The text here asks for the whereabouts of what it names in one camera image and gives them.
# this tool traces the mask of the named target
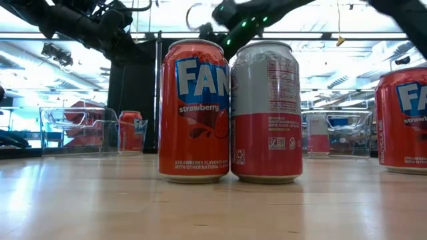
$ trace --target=aluminum can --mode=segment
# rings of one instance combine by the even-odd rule
[[[229,171],[230,70],[219,45],[177,41],[163,60],[159,172],[171,182],[211,183]]]
[[[232,171],[254,183],[289,183],[302,173],[298,62],[289,45],[242,47],[232,67]]]
[[[330,153],[328,122],[326,114],[314,113],[307,117],[307,152],[310,155]]]
[[[141,113],[122,111],[119,117],[119,152],[142,152],[143,136]]]
[[[390,171],[427,174],[427,68],[381,76],[375,100],[380,164]]]

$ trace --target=silver can top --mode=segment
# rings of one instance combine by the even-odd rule
[[[139,111],[130,111],[130,110],[123,110],[121,113],[139,113],[139,114],[141,114]]]
[[[291,46],[289,46],[289,44],[283,43],[281,41],[258,41],[258,42],[250,43],[250,44],[247,44],[247,45],[241,47],[238,50],[237,54],[240,53],[241,51],[243,51],[244,49],[247,49],[248,47],[253,47],[253,46],[257,46],[257,45],[282,45],[282,46],[287,47],[292,52]]]
[[[173,46],[175,46],[177,44],[180,44],[180,43],[207,43],[207,44],[210,44],[210,45],[213,45],[213,46],[217,47],[218,49],[220,49],[221,53],[224,54],[224,50],[222,49],[221,46],[219,46],[218,44],[216,44],[216,43],[214,43],[212,41],[208,41],[208,40],[205,40],[205,39],[184,39],[184,40],[179,40],[179,41],[176,41],[175,43],[172,43],[167,50],[170,50]]]
[[[389,76],[393,73],[399,73],[399,72],[403,72],[403,71],[411,71],[411,70],[417,70],[417,69],[427,70],[427,67],[409,67],[409,68],[405,68],[405,69],[394,70],[394,71],[391,71],[389,73],[385,73],[385,74],[381,75],[380,78],[383,78],[385,76]]]

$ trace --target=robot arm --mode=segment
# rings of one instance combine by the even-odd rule
[[[229,33],[214,34],[210,23],[199,27],[200,38],[219,44],[226,59],[233,57],[265,27],[280,21],[290,11],[314,0],[251,0],[236,4],[223,0],[212,13],[215,21],[227,27]],[[369,0],[377,11],[391,16],[427,59],[427,10],[419,0]]]
[[[314,0],[251,0],[236,4],[223,0],[213,11],[212,17],[226,26],[228,34],[215,34],[210,23],[199,27],[200,38],[218,43],[227,59],[265,27],[278,22],[290,11]],[[39,26],[46,38],[60,33],[88,48],[102,52],[113,63],[152,61],[123,29],[131,24],[132,11],[118,0],[105,4],[105,0],[0,0],[0,6],[24,21]],[[418,50],[427,58],[427,10],[419,0],[369,0],[379,12],[391,16]]]
[[[123,29],[132,22],[132,11],[146,11],[149,5],[140,9],[129,9],[122,2],[113,0],[53,0],[50,6],[45,0],[0,0],[0,6],[38,26],[48,39],[55,33],[82,43],[87,48],[102,52],[115,64],[138,61],[152,61],[149,54],[141,50],[130,33]]]

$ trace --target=transparent container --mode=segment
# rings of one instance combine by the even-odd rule
[[[39,112],[43,155],[108,157],[120,154],[119,119],[113,109],[41,107]],[[141,124],[137,127],[145,138],[147,121],[142,129]]]
[[[372,112],[306,111],[302,119],[303,151],[307,158],[370,157]]]

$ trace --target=wooden table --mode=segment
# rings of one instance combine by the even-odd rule
[[[427,239],[427,177],[305,160],[287,185],[178,185],[155,155],[0,161],[0,239]]]

